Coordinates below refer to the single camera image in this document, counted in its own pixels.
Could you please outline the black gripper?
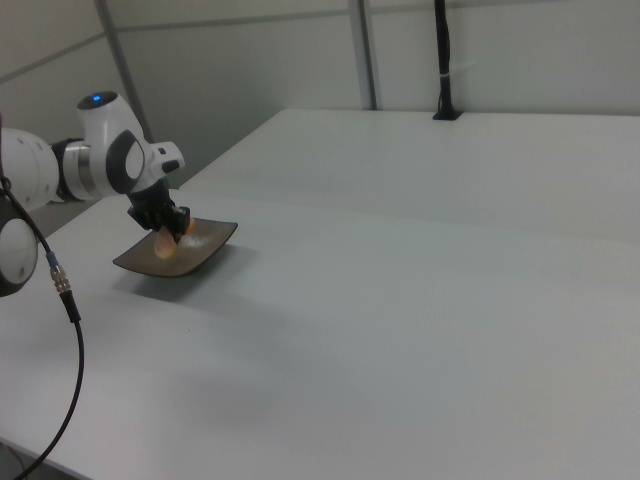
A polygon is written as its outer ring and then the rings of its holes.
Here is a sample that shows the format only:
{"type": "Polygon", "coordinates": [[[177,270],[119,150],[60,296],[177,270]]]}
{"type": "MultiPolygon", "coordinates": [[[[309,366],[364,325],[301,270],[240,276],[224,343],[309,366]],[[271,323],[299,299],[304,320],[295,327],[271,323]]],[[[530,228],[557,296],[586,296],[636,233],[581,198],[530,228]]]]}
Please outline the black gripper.
{"type": "Polygon", "coordinates": [[[127,213],[143,229],[159,232],[168,226],[174,238],[182,238],[190,232],[190,209],[175,205],[166,182],[156,182],[144,190],[128,194],[127,197],[131,203],[127,213]]]}

